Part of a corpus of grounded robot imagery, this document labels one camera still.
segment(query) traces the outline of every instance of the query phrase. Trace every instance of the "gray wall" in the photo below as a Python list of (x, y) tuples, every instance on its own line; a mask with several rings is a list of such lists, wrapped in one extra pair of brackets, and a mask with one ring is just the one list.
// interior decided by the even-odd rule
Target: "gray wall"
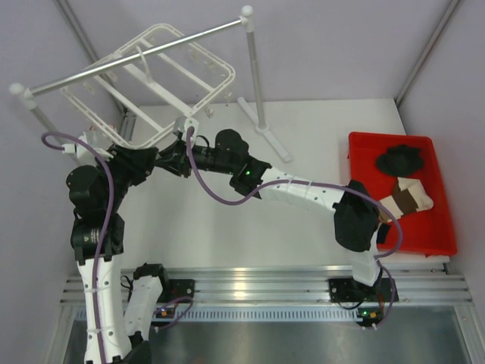
[(466, 0), (401, 107), (406, 130), (433, 139), (458, 255), (485, 322), (485, 2)]
[[(34, 86), (88, 62), (50, 0), (4, 2), (0, 30), (0, 362), (28, 364), (41, 360), (66, 276), (75, 269), (64, 184), (74, 163), (41, 144), (44, 130), (8, 86)], [(39, 101), (59, 129), (85, 129), (59, 93)]]
[[(237, 18), (243, 5), (253, 4), (266, 100), (397, 96), (447, 2), (70, 0), (100, 55), (153, 24), (191, 34)], [(253, 100), (244, 30), (200, 43), (236, 68), (233, 93)]]

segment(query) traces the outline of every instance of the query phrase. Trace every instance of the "robotic arm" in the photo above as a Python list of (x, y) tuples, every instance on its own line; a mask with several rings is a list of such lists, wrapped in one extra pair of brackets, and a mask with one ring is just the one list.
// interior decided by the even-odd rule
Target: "robotic arm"
[[(86, 297), (86, 364), (103, 362), (101, 352), (108, 363), (151, 362), (149, 328), (157, 300), (167, 290), (168, 277), (162, 265), (139, 267), (133, 276), (133, 295), (123, 315), (119, 280), (124, 221), (117, 210), (128, 188), (142, 183), (154, 167), (177, 176), (190, 176), (192, 165), (185, 140), (190, 140), (186, 137), (191, 125), (193, 119), (178, 121), (178, 139), (160, 152), (156, 148), (132, 150), (120, 146), (112, 146), (107, 151), (107, 155), (111, 155), (108, 167), (114, 180), (114, 206), (108, 232), (102, 242), (97, 287), (92, 287), (92, 272), (99, 231), (107, 211), (106, 175), (99, 166), (84, 165), (67, 177), (69, 197), (75, 205), (70, 241)], [(374, 259), (378, 220), (377, 209), (369, 202), (343, 190), (312, 185), (257, 160), (250, 156), (249, 145), (234, 130), (219, 132), (214, 148), (195, 145), (195, 138), (191, 139), (191, 144), (192, 162), (197, 169), (232, 175), (230, 185), (236, 192), (248, 196), (269, 181), (283, 180), (286, 183), (260, 189), (254, 197), (286, 202), (329, 218), (333, 216), (336, 241), (349, 252), (354, 280), (365, 287), (376, 284), (380, 277), (380, 269)], [(364, 186), (357, 181), (351, 181), (348, 188), (367, 194)], [(99, 302), (99, 325), (95, 323), (94, 292)]]

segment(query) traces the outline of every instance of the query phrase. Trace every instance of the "dark hat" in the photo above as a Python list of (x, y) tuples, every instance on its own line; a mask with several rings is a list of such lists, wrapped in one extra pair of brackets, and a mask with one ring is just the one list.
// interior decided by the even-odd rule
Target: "dark hat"
[(393, 146), (386, 154), (379, 155), (376, 166), (379, 171), (393, 177), (407, 177), (423, 167), (419, 148), (407, 145)]

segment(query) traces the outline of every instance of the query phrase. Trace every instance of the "striped brown and white cloth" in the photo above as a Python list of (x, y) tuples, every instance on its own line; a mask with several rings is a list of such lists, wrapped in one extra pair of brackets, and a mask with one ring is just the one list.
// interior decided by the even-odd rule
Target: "striped brown and white cloth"
[[(433, 200), (426, 194), (421, 181), (404, 177), (397, 178), (393, 193), (383, 198), (380, 203), (396, 218), (433, 208)], [(391, 222), (389, 216), (382, 210), (379, 210), (379, 220)]]

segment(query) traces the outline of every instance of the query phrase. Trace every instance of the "red plastic tray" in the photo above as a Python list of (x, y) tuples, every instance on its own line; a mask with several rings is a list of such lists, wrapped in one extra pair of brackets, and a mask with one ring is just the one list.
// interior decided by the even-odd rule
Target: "red plastic tray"
[[(421, 149), (424, 166), (408, 178), (421, 180), (424, 190), (434, 201), (433, 208), (415, 212), (399, 219), (404, 231), (401, 251), (426, 255), (453, 256), (456, 254), (455, 233), (449, 214), (448, 201), (441, 179), (433, 142), (425, 136), (406, 136), (373, 133), (349, 134), (349, 158), (352, 179), (361, 181), (370, 195), (379, 200), (391, 194), (396, 178), (377, 169), (376, 159), (387, 148), (405, 144)], [(397, 241), (394, 226), (379, 249), (391, 249)]]

